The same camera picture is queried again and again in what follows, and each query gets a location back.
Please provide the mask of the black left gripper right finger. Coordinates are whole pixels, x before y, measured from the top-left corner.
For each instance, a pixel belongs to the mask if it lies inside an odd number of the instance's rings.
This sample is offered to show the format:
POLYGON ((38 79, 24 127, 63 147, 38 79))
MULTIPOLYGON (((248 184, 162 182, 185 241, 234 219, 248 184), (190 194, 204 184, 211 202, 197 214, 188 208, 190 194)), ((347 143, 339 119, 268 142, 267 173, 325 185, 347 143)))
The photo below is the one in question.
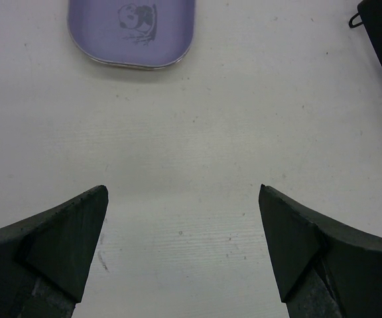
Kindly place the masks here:
POLYGON ((259 208, 290 317, 382 317, 382 238, 262 185, 259 208))

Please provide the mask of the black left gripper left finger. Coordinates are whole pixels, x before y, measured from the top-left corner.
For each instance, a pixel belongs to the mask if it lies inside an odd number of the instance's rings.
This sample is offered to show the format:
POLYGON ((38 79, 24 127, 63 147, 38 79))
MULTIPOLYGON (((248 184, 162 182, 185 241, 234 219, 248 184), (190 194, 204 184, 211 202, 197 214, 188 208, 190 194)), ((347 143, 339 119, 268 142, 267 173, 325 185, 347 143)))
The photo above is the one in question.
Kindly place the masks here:
POLYGON ((71 317, 108 206, 103 185, 0 228, 0 317, 71 317))

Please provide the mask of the purple panda plate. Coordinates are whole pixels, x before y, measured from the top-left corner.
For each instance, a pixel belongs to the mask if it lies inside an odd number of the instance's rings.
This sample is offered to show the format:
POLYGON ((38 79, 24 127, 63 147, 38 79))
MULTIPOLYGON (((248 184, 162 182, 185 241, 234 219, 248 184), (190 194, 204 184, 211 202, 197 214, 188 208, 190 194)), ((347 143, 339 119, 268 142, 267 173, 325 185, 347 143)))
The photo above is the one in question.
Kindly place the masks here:
POLYGON ((69 1, 74 44, 102 64, 157 70, 188 53, 194 37, 195 0, 69 1))

